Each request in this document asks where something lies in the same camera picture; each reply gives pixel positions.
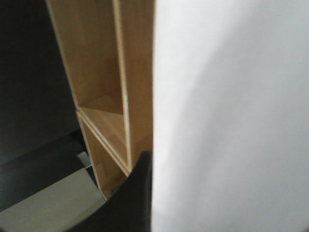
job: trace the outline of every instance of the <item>wooden side panel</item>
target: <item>wooden side panel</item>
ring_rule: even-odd
[[[112,2],[46,2],[75,105],[120,89]]]
[[[113,0],[127,147],[131,168],[152,150],[153,0]]]
[[[89,127],[81,118],[79,118],[79,121],[89,156],[93,164],[98,187],[105,198],[109,199],[112,196],[113,190],[125,181],[126,176],[96,139]]]

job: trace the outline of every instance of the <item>wood panel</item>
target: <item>wood panel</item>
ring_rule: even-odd
[[[80,105],[80,107],[122,115],[123,110],[121,101],[121,90],[118,89],[108,95],[103,95],[102,97],[88,101],[87,103]]]
[[[129,162],[152,150],[153,0],[113,0]]]
[[[96,139],[99,141],[101,146],[104,147],[104,149],[108,152],[108,154],[111,156],[114,162],[118,165],[118,167],[123,171],[123,173],[126,176],[128,176],[130,174],[130,170],[128,166],[123,161],[123,159],[120,159],[120,156],[115,153],[115,150],[111,149],[111,146],[108,144],[107,140],[102,136],[102,134],[100,134],[98,129],[94,127],[95,125],[91,121],[89,121],[89,119],[85,116],[85,114],[82,111],[77,111],[76,114],[79,118],[79,121],[87,125],[87,127],[96,137]]]
[[[79,107],[88,124],[116,156],[127,167],[126,143],[123,115]]]
[[[110,0],[46,0],[75,105],[120,89]]]
[[[113,191],[122,184],[126,176],[117,166],[108,152],[96,139],[90,128],[79,118],[87,149],[93,164],[99,189],[104,197],[109,199]]]

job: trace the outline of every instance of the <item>wooden shelf board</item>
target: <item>wooden shelf board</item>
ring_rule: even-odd
[[[114,98],[103,96],[78,107],[79,114],[114,161],[128,175],[126,139],[122,109],[113,103]]]

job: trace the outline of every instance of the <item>black object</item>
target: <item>black object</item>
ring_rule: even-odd
[[[79,129],[46,3],[0,0],[0,163]]]
[[[67,232],[150,232],[152,154],[142,152],[120,189]]]

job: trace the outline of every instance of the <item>wooden shelf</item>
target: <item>wooden shelf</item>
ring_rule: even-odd
[[[99,188],[152,150],[154,0],[46,0]]]
[[[100,141],[95,137],[91,128],[84,123],[83,119],[80,117],[79,121],[83,135],[86,139],[85,141],[93,164],[98,188],[101,190],[103,196],[106,199],[109,199],[112,196],[113,191],[125,181],[126,175],[117,166]]]
[[[121,93],[115,91],[78,107],[78,110],[85,123],[107,146],[115,162],[128,173],[124,116],[119,99]]]

